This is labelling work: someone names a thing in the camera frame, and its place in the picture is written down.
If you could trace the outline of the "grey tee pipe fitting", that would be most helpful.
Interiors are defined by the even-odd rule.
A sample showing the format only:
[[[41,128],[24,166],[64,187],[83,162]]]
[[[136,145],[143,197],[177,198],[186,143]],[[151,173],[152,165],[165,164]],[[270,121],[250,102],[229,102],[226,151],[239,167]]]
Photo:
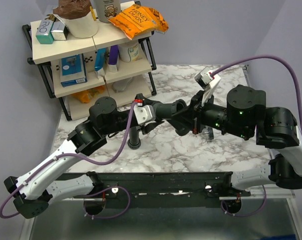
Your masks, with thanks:
[[[172,119],[172,116],[177,113],[178,111],[184,109],[187,106],[186,102],[184,100],[176,100],[172,103],[155,103],[153,105],[153,109],[155,112],[155,116],[159,120],[168,120]]]

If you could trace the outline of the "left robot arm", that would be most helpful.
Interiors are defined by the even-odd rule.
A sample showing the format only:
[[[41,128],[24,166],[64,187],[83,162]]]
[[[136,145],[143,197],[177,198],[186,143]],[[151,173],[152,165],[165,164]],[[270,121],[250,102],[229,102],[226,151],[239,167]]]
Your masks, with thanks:
[[[20,177],[10,176],[4,184],[10,193],[17,214],[26,219],[34,218],[51,204],[75,196],[97,197],[102,190],[99,182],[86,174],[80,177],[60,180],[67,169],[80,161],[105,166],[113,163],[121,154],[129,130],[149,125],[158,120],[156,110],[161,102],[153,101],[142,94],[136,95],[129,110],[118,111],[112,97],[101,97],[89,108],[87,120],[77,125],[66,140],[50,156],[34,169]],[[124,131],[124,137],[117,153],[108,161],[90,159],[90,155],[107,143],[106,136]]]

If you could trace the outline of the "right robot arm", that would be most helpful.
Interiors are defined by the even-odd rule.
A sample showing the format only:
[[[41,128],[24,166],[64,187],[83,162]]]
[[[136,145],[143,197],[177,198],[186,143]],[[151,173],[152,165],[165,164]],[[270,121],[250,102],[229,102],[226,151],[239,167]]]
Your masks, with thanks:
[[[201,104],[199,91],[189,105],[181,101],[170,111],[168,122],[179,135],[189,131],[200,133],[209,126],[243,140],[256,138],[256,144],[278,153],[267,164],[250,170],[232,172],[221,183],[221,191],[232,196],[238,191],[258,185],[275,184],[284,189],[302,189],[302,134],[290,110],[267,107],[266,93],[238,85],[229,91],[225,107],[211,98]]]

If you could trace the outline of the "grey white item lower shelf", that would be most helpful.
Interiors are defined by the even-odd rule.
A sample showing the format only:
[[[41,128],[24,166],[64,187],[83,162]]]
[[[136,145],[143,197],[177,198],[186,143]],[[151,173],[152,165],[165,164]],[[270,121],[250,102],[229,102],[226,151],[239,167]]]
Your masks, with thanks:
[[[129,77],[129,78],[125,78],[125,79],[116,81],[113,83],[112,88],[117,93],[124,92],[132,80],[133,80],[133,78]]]

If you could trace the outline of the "orange snack bag lower shelf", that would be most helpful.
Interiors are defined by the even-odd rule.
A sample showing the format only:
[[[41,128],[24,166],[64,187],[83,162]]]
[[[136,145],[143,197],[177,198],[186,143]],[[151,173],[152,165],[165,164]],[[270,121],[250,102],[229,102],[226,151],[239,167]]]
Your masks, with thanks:
[[[105,91],[105,86],[101,85],[101,86],[90,88],[88,90],[83,90],[83,91],[80,91],[77,93],[73,93],[73,94],[71,94],[71,96],[74,97],[75,99],[77,99],[78,101],[80,101],[81,103],[87,104],[94,97],[102,94],[104,91]]]

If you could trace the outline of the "purple white tube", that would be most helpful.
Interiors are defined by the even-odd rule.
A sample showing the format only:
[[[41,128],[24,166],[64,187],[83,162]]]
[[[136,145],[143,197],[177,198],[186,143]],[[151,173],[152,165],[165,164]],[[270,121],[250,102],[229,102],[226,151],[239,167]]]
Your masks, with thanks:
[[[117,45],[113,45],[109,50],[108,68],[112,73],[118,72],[119,65],[119,49]]]

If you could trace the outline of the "white yellow cup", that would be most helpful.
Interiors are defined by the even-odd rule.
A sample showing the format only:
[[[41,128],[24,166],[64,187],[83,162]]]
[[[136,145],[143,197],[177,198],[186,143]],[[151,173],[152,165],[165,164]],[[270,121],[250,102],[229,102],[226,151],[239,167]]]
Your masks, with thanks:
[[[122,61],[130,63],[139,59],[139,42],[129,41],[118,45],[119,55]]]

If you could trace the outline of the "blue white tube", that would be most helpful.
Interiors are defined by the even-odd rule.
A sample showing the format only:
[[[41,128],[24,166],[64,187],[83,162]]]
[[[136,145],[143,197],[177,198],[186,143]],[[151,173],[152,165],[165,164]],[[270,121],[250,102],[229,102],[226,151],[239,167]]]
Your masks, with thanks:
[[[94,70],[97,78],[105,76],[105,65],[106,64],[106,48],[97,50]]]

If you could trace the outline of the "beige black shelf rack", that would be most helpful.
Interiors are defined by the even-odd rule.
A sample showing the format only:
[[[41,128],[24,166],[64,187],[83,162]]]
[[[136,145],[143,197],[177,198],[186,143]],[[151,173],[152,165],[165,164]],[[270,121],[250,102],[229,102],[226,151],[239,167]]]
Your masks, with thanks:
[[[134,62],[119,60],[118,72],[110,72],[105,66],[105,76],[97,78],[94,70],[96,53],[98,49],[108,48],[113,45],[127,43],[130,40],[118,28],[111,24],[97,21],[99,30],[90,38],[76,38],[68,35],[66,41],[56,41],[52,44],[40,44],[36,39],[36,31],[40,21],[33,21],[22,27],[24,35],[32,50],[32,57],[28,63],[38,67],[50,98],[58,99],[65,118],[68,121],[88,116],[88,109],[92,103],[81,103],[71,94],[81,92],[98,86],[105,86],[105,91],[94,97],[114,97],[118,106],[128,104],[138,93],[150,97],[157,94],[152,71],[156,69],[150,36],[146,33],[135,38],[139,42],[140,57]],[[87,82],[77,85],[62,87],[60,83],[60,59],[72,55],[83,55],[86,68]],[[132,77],[133,80],[124,92],[115,92],[112,85],[116,81]]]

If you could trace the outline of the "blue razor box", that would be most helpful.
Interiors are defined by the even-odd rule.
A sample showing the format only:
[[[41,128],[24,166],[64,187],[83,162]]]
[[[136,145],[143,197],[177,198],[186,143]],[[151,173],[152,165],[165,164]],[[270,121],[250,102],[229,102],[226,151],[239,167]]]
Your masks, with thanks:
[[[86,82],[86,68],[82,54],[60,59],[60,83],[62,87],[69,87]]]

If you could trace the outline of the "orange honey dijon chip bag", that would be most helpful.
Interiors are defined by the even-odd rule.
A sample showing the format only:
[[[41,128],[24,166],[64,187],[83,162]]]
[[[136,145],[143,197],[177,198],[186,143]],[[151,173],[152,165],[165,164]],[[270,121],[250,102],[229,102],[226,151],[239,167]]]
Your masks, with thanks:
[[[158,10],[138,4],[126,8],[109,19],[109,22],[119,28],[129,40],[152,31],[166,33],[169,29],[168,22]]]

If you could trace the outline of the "white skull cup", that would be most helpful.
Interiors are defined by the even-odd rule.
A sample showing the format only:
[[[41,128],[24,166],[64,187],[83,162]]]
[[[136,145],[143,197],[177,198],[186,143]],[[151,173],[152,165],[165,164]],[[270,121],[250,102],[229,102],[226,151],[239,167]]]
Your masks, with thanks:
[[[109,23],[109,19],[121,12],[119,0],[93,0],[93,2],[100,22]]]

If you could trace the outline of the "silver white box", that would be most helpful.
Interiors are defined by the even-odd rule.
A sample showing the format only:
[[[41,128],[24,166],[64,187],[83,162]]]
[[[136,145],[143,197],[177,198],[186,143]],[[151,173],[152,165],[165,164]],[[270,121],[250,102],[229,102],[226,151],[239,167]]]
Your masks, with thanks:
[[[61,21],[55,21],[51,29],[51,34],[55,41],[66,41],[68,36],[68,29]]]

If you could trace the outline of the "teal white box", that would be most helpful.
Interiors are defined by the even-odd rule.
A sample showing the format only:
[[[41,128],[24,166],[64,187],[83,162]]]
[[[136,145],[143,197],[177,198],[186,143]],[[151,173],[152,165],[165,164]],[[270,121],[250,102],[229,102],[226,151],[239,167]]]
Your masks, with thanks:
[[[51,30],[54,22],[49,19],[43,19],[37,29],[36,38],[40,44],[50,45],[54,42]]]

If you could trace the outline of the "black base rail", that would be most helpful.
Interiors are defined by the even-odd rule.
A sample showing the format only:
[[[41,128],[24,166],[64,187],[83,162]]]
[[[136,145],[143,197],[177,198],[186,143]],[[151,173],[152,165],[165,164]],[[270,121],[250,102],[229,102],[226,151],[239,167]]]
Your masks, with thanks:
[[[86,173],[92,182],[91,193],[107,187],[116,187],[118,193],[108,190],[105,194],[106,207],[124,208],[217,208],[220,197],[236,198],[240,194],[230,182],[230,172],[192,173]]]

